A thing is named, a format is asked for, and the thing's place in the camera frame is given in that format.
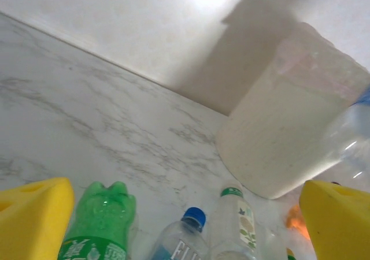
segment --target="blue label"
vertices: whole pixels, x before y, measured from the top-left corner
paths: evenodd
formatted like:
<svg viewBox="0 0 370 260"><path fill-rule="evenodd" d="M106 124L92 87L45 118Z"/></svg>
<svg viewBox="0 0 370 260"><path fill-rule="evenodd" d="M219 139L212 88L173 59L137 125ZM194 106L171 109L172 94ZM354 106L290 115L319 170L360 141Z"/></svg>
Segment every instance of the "blue label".
<svg viewBox="0 0 370 260"><path fill-rule="evenodd" d="M355 104L366 104L370 106L370 86L360 95Z"/></svg>
<svg viewBox="0 0 370 260"><path fill-rule="evenodd" d="M170 260L171 254L164 248L164 246L159 246L159 248L154 253L151 260Z"/></svg>

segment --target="bottle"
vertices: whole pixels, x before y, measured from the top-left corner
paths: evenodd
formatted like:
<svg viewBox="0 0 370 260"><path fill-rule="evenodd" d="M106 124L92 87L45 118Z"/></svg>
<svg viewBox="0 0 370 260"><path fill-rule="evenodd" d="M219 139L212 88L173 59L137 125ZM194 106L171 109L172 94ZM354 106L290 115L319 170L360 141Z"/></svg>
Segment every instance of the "bottle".
<svg viewBox="0 0 370 260"><path fill-rule="evenodd" d="M256 222L256 258L259 260L287 260L283 238Z"/></svg>
<svg viewBox="0 0 370 260"><path fill-rule="evenodd" d="M288 255L288 260L296 260L294 253L292 252L290 248L287 248L287 255Z"/></svg>
<svg viewBox="0 0 370 260"><path fill-rule="evenodd" d="M223 187L209 221L209 260L256 260L256 228L239 183Z"/></svg>
<svg viewBox="0 0 370 260"><path fill-rule="evenodd" d="M118 181L109 188L92 183L77 205L58 260L125 260L135 210L135 197L124 183Z"/></svg>
<svg viewBox="0 0 370 260"><path fill-rule="evenodd" d="M205 222L206 216L201 209L187 209L180 221L162 231L149 259L205 260L208 246L201 236Z"/></svg>
<svg viewBox="0 0 370 260"><path fill-rule="evenodd" d="M370 86L329 125L324 149L334 163L351 168L356 189L370 192Z"/></svg>

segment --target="green bottle label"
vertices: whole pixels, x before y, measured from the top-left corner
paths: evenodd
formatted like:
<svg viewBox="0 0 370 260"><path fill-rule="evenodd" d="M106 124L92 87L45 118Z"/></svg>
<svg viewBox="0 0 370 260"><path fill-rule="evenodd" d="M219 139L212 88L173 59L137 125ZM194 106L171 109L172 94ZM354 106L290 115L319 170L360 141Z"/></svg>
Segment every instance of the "green bottle label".
<svg viewBox="0 0 370 260"><path fill-rule="evenodd" d="M91 236L70 238L62 243L58 260L125 260L126 251L108 239Z"/></svg>
<svg viewBox="0 0 370 260"><path fill-rule="evenodd" d="M224 195L237 195L240 196L241 198L243 197L243 193L237 189L237 188L226 188L221 192L221 196Z"/></svg>

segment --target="bottle label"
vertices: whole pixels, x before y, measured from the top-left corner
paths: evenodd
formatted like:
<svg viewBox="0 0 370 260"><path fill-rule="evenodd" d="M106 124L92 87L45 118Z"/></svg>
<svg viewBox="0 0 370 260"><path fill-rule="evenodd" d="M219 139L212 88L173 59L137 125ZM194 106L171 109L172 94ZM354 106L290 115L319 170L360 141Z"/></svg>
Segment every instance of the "bottle label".
<svg viewBox="0 0 370 260"><path fill-rule="evenodd" d="M366 104L370 106L370 86L360 95L355 104Z"/></svg>
<svg viewBox="0 0 370 260"><path fill-rule="evenodd" d="M196 251L192 250L183 240L179 240L173 251L168 251L160 245L151 260L202 260Z"/></svg>
<svg viewBox="0 0 370 260"><path fill-rule="evenodd" d="M237 188L226 188L221 192L221 196L224 195L237 195L240 196L241 198L243 197L243 193L237 189Z"/></svg>
<svg viewBox="0 0 370 260"><path fill-rule="evenodd" d="M240 239L250 248L256 248L256 228L254 225L253 212L248 203L238 201L238 218Z"/></svg>
<svg viewBox="0 0 370 260"><path fill-rule="evenodd" d="M91 236L70 238L62 243L58 260L125 260L126 251L108 239Z"/></svg>

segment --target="white wall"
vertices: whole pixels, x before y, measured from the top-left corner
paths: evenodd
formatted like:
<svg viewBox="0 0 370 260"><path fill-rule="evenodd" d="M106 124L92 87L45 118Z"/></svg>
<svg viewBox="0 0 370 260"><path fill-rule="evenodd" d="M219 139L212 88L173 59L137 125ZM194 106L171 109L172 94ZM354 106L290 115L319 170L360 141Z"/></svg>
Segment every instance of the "white wall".
<svg viewBox="0 0 370 260"><path fill-rule="evenodd" d="M222 113L298 20L370 67L370 0L0 0L0 11Z"/></svg>

